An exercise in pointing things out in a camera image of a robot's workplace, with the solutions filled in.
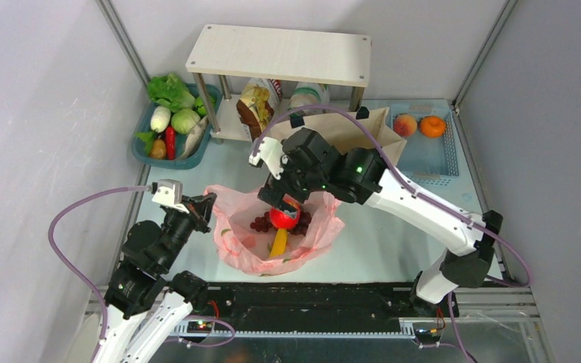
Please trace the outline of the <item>red apple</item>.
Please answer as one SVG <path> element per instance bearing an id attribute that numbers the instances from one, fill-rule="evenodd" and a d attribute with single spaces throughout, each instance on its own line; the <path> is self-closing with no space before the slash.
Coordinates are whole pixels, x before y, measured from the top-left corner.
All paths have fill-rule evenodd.
<path id="1" fill-rule="evenodd" d="M 290 214 L 276 208 L 269 210 L 270 222 L 277 229 L 291 230 L 299 223 L 301 214 L 300 204 L 294 200 L 286 200 L 286 202 L 294 208 L 294 211 L 291 211 Z"/>

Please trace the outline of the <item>pink plastic grocery bag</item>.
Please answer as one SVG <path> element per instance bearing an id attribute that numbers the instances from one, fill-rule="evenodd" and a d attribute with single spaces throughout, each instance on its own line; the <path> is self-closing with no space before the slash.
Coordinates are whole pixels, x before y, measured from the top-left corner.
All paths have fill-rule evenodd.
<path id="1" fill-rule="evenodd" d="M 285 252 L 271 258 L 276 230 L 255 231 L 250 227 L 255 218 L 270 210 L 268 204 L 257 198 L 256 190 L 245 193 L 211 185 L 204 193 L 216 194 L 213 239 L 219 258 L 248 275 L 283 275 L 303 267 L 329 252 L 345 226 L 336 216 L 341 202 L 329 193 L 314 193 L 303 204 L 303 209 L 312 217 L 306 234 L 290 235 Z"/>

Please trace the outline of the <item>dark red grape bunch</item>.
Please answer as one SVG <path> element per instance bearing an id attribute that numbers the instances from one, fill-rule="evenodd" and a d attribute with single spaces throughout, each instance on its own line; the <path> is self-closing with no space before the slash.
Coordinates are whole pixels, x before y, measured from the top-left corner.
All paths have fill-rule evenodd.
<path id="1" fill-rule="evenodd" d="M 294 228 L 288 230 L 292 235 L 306 235 L 309 225 L 312 221 L 312 215 L 309 212 L 302 212 L 299 222 Z M 256 232 L 269 232 L 277 230 L 272 224 L 269 212 L 265 212 L 263 216 L 257 216 L 251 223 L 250 228 Z"/>

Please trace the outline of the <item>yellow banana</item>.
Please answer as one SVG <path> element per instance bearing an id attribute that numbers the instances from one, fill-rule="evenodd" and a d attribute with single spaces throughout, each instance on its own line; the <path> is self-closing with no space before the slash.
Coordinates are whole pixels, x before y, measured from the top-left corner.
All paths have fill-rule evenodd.
<path id="1" fill-rule="evenodd" d="M 280 256 L 285 252 L 287 246 L 287 236 L 288 232 L 286 229 L 281 228 L 277 230 L 275 239 L 269 252 L 270 259 Z"/>

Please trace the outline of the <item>beige canvas tote bag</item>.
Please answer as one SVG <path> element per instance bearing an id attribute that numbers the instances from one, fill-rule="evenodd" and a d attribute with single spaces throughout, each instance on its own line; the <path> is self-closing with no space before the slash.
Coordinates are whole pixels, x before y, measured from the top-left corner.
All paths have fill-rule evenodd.
<path id="1" fill-rule="evenodd" d="M 407 141 L 385 124 L 387 114 L 386 107 L 357 116 L 356 112 L 328 105 L 307 105 L 276 116 L 260 138 L 270 137 L 283 143 L 300 129 L 312 129 L 343 155 L 355 148 L 381 150 L 386 163 L 395 166 Z"/>

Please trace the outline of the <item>white radish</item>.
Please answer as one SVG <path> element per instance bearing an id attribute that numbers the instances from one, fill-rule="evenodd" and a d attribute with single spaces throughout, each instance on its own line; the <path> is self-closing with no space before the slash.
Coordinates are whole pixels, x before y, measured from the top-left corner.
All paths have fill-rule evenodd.
<path id="1" fill-rule="evenodd" d="M 150 120 L 150 129 L 157 134 L 164 132 L 169 126 L 171 110 L 168 107 L 157 106 Z"/>

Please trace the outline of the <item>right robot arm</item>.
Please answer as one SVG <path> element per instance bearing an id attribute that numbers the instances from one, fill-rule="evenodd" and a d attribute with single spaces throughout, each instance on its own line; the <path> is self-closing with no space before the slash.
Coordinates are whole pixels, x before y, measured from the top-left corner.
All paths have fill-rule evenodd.
<path id="1" fill-rule="evenodd" d="M 269 171 L 258 198 L 287 217 L 298 217 L 311 193 L 327 192 L 394 215 L 441 242 L 445 253 L 415 280 L 416 300 L 440 303 L 457 287 L 480 287 L 489 273 L 501 216 L 465 212 L 417 186 L 381 149 L 342 154 L 318 132 L 300 129 L 283 141 L 256 140 L 249 163 Z"/>

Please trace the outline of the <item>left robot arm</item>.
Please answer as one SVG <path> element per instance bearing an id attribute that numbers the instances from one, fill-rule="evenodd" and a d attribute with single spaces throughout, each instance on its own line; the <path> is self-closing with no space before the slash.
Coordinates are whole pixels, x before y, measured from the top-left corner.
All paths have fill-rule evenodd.
<path id="1" fill-rule="evenodd" d="M 183 196 L 182 209 L 164 207 L 161 224 L 139 222 L 123 244 L 124 260 L 104 295 L 106 309 L 95 362 L 147 362 L 175 326 L 207 305 L 209 284 L 184 271 L 164 279 L 194 232 L 208 233 L 217 195 Z"/>

